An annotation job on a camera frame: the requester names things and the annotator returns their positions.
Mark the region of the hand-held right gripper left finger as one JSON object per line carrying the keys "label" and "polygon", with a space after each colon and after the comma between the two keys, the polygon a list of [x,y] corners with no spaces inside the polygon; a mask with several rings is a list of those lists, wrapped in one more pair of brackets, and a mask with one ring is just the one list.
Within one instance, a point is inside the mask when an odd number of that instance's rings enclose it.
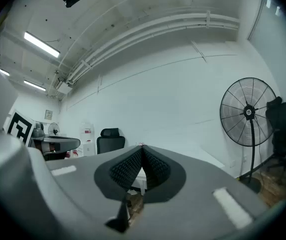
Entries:
{"label": "hand-held right gripper left finger", "polygon": [[46,162],[58,189],[55,212],[74,239],[142,240],[136,222],[129,226],[127,191],[141,169],[142,147]]}

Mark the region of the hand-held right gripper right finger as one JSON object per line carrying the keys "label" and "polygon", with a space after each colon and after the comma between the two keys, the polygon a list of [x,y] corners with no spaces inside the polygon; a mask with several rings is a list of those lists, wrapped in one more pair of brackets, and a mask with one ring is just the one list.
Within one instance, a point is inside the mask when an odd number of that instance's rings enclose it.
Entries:
{"label": "hand-held right gripper right finger", "polygon": [[268,209],[257,194],[211,163],[153,146],[142,150],[145,161],[161,171],[132,226],[136,240],[234,239],[249,234]]}

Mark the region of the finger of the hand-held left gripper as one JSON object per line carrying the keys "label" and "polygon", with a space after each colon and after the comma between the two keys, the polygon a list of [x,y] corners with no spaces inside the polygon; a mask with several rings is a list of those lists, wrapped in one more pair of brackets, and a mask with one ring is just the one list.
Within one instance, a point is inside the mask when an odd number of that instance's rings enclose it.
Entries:
{"label": "finger of the hand-held left gripper", "polygon": [[50,150],[74,150],[81,141],[77,138],[47,135],[43,139],[44,144],[49,144]]}

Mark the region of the person's left hand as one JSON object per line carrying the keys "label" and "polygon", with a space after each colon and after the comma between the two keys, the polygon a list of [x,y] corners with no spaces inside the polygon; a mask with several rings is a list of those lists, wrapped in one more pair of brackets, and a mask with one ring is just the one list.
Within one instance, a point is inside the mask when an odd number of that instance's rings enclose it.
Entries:
{"label": "person's left hand", "polygon": [[35,148],[43,155],[59,153],[61,145],[58,142],[37,142]]}

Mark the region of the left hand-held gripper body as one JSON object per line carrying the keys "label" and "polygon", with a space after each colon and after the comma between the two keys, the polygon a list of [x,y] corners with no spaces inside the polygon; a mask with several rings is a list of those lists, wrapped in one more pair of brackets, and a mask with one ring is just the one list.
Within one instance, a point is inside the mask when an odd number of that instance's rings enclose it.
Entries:
{"label": "left hand-held gripper body", "polygon": [[34,147],[34,141],[43,141],[45,138],[44,125],[40,121],[34,121],[14,110],[7,125],[5,133],[18,138],[26,147]]}

